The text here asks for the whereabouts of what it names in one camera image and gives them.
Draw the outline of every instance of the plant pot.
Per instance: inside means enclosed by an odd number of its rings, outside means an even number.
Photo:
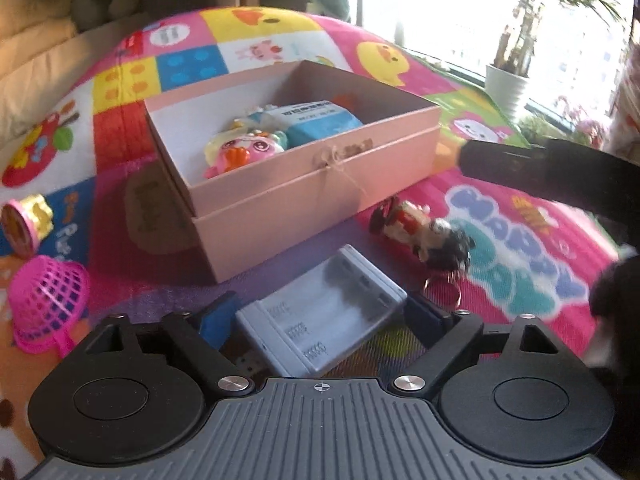
[[[487,65],[484,91],[508,120],[515,122],[529,99],[529,78]]]

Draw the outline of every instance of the cardboard box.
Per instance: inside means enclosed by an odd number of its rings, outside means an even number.
[[[348,94],[363,126],[204,179],[204,145],[258,105]],[[163,166],[219,282],[429,176],[440,109],[381,82],[300,61],[146,100]]]

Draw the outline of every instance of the silver bolt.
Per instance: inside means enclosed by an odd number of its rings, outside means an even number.
[[[425,382],[422,377],[417,375],[401,375],[396,377],[394,386],[398,390],[404,390],[406,392],[417,392],[424,388]]]
[[[249,381],[239,375],[229,375],[218,381],[218,387],[226,392],[241,392],[249,387]]]

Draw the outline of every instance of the colorful mat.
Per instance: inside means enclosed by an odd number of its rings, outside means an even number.
[[[213,9],[174,16],[141,30],[78,82],[47,119],[0,152],[0,202],[45,195],[54,232],[41,253],[85,264],[92,289],[81,338],[109,312],[134,322],[172,310],[197,310],[226,290],[243,303],[261,298],[354,245],[400,285],[424,281],[418,261],[369,235],[368,212],[339,224],[220,285],[174,207],[156,161],[142,100],[229,72],[311,59],[425,96],[442,107],[438,174],[403,195],[446,216],[475,238],[462,307],[488,321],[533,312],[575,351],[593,331],[588,287],[615,251],[581,212],[452,169],[466,139],[525,146],[484,92],[445,78],[397,47],[351,25],[266,8]],[[21,261],[0,237],[0,479],[19,478],[42,458],[28,427],[33,389],[56,364],[53,352],[31,356],[12,344],[4,292]],[[229,323],[229,316],[221,326]],[[390,326],[332,371],[386,380],[422,349],[401,324]],[[223,352],[247,373],[265,373],[233,333]]]

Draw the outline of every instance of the pink strainer toy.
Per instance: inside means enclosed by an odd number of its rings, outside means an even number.
[[[65,357],[76,346],[69,331],[88,297],[89,276],[82,265],[43,255],[31,259],[16,272],[7,291],[15,343],[30,354],[56,345]]]

